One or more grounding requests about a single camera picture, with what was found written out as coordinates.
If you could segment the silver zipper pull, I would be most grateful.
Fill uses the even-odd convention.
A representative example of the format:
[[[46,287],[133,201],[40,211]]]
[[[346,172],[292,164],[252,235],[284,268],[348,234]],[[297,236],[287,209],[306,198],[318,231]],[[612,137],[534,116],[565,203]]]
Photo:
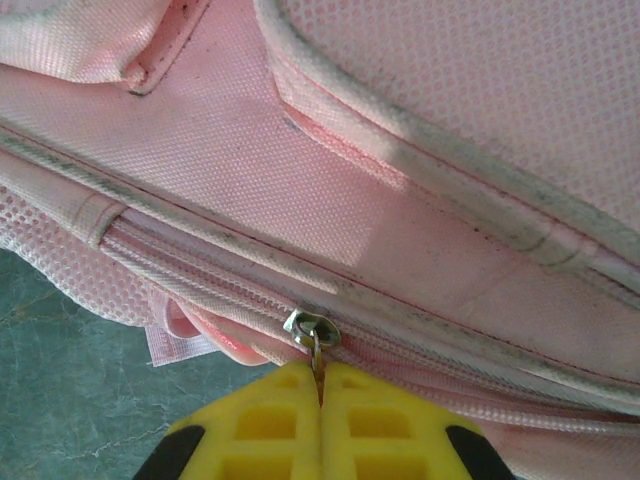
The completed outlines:
[[[319,402],[324,396],[326,352],[341,344],[341,333],[328,317],[302,308],[294,309],[283,329],[296,344],[307,350],[316,382]]]

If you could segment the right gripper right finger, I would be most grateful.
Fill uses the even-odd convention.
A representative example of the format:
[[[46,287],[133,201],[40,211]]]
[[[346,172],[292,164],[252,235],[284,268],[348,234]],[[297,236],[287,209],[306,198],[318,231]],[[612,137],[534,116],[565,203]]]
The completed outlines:
[[[322,480],[516,480],[469,419],[354,367],[325,369]]]

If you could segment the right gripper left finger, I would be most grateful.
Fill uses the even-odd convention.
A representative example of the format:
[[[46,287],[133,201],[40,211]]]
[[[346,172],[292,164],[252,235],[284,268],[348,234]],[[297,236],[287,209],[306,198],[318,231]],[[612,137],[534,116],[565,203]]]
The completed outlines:
[[[288,363],[176,421],[133,480],[321,480],[311,367]]]

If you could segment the pink student backpack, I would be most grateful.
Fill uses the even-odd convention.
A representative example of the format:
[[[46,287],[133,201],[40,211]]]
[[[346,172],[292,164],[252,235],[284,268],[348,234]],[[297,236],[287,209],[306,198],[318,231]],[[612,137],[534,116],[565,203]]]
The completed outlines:
[[[0,248],[162,365],[332,356],[640,480],[640,0],[0,0]]]

